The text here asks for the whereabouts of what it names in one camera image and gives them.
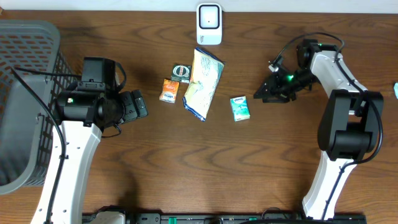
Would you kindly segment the green tissue pack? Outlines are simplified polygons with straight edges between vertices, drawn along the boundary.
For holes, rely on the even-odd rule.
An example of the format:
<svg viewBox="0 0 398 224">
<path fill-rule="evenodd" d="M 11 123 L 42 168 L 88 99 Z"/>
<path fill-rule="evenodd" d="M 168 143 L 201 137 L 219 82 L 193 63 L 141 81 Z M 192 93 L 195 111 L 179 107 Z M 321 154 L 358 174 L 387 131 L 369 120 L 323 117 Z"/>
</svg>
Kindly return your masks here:
<svg viewBox="0 0 398 224">
<path fill-rule="evenodd" d="M 251 117 L 245 96 L 231 98 L 230 104 L 235 122 L 246 120 Z"/>
</svg>

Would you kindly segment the green wet wipes pack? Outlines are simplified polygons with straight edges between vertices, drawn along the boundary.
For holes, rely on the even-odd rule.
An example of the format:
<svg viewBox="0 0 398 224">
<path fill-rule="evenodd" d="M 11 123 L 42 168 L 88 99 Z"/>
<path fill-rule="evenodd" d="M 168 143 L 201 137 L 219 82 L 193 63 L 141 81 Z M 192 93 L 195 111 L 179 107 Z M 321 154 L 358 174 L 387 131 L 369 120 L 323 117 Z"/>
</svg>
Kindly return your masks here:
<svg viewBox="0 0 398 224">
<path fill-rule="evenodd" d="M 393 90 L 394 90 L 394 94 L 396 96 L 396 98 L 398 99 L 398 83 L 395 82 L 394 86 L 393 86 Z"/>
</svg>

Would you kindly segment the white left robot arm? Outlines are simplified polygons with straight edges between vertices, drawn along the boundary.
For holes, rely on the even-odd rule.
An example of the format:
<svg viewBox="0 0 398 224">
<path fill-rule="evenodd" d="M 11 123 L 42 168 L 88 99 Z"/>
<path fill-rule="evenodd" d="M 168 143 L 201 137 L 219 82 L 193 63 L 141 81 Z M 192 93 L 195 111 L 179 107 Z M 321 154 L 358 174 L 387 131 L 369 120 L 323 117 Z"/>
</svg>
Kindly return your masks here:
<svg viewBox="0 0 398 224">
<path fill-rule="evenodd" d="M 63 91 L 56 99 L 52 153 L 32 223 L 82 223 L 88 174 L 109 127 L 147 116 L 140 90 Z"/>
</svg>

